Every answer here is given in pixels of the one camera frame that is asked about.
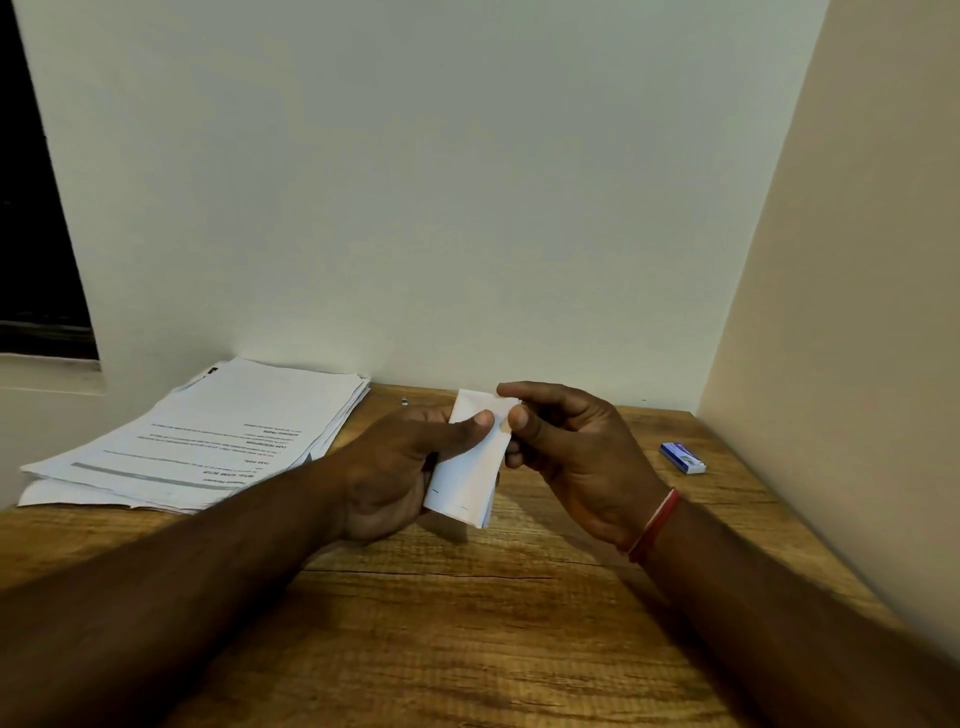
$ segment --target stack of papers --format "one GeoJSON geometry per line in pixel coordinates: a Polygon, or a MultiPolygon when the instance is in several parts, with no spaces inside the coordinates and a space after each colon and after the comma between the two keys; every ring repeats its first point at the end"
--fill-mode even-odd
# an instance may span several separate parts
{"type": "Polygon", "coordinates": [[[21,470],[19,505],[98,503],[193,513],[323,457],[370,380],[232,359],[133,422],[21,470]]]}

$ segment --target window sill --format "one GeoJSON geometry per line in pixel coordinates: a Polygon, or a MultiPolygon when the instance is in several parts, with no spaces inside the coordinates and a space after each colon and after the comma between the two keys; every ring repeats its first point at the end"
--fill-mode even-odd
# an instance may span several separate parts
{"type": "Polygon", "coordinates": [[[0,353],[0,389],[103,395],[107,386],[99,361],[0,353]]]}

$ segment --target wooden table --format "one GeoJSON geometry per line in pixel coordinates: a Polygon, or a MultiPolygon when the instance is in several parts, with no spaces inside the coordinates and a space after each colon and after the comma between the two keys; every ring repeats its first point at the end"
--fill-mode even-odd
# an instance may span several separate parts
{"type": "MultiPolygon", "coordinates": [[[[406,396],[374,385],[337,444],[406,396]]],[[[695,417],[621,409],[654,467],[748,539],[855,608],[893,618],[695,417]],[[708,465],[676,471],[680,441],[708,465]]],[[[174,516],[103,507],[0,513],[0,587],[174,516]]],[[[440,517],[314,559],[212,663],[174,726],[761,725],[756,709],[644,573],[595,543],[540,478],[503,470],[490,527],[440,517]]]]}

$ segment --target window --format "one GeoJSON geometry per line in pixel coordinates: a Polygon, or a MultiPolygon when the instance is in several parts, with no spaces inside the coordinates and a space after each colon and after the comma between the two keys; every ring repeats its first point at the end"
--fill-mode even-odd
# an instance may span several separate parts
{"type": "Polygon", "coordinates": [[[12,0],[0,0],[0,352],[96,359],[12,0]]]}

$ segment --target small box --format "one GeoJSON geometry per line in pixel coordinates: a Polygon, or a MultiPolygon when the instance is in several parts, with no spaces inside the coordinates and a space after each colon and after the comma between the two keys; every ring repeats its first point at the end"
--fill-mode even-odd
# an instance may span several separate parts
{"type": "Polygon", "coordinates": [[[681,473],[694,475],[707,471],[707,466],[704,462],[697,459],[696,455],[680,443],[663,443],[660,446],[660,452],[663,453],[667,460],[676,465],[677,470],[681,473]]]}

